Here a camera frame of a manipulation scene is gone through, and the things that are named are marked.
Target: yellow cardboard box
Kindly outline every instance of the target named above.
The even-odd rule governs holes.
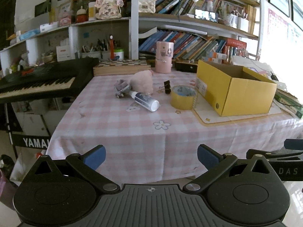
[[[268,113],[277,84],[243,66],[199,60],[196,89],[220,116]]]

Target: screw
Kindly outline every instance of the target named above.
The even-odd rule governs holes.
[[[196,183],[189,183],[186,185],[186,189],[189,191],[197,191],[199,190],[201,187],[199,184]]]
[[[106,191],[113,191],[116,190],[118,188],[118,186],[114,183],[107,183],[104,184],[103,189]]]

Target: yellow tape roll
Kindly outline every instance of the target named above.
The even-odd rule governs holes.
[[[196,96],[194,88],[186,85],[177,85],[172,88],[171,105],[180,110],[191,110]]]

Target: table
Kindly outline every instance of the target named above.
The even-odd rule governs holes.
[[[176,110],[164,81],[193,85],[196,74],[173,71],[153,76],[153,98],[160,102],[152,113],[131,97],[118,99],[114,84],[129,76],[94,77],[57,126],[48,150],[52,159],[83,154],[98,144],[106,148],[106,160],[97,169],[116,183],[150,183],[201,175],[205,167],[197,159],[204,143],[218,153],[245,158],[250,148],[278,150],[287,138],[297,138],[303,123],[281,113],[228,124],[201,124],[192,111]]]

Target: pink plush toy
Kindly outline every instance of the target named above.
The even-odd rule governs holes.
[[[128,79],[131,90],[141,92],[146,95],[151,95],[154,92],[154,88],[152,86],[153,74],[154,72],[151,70],[135,73]]]

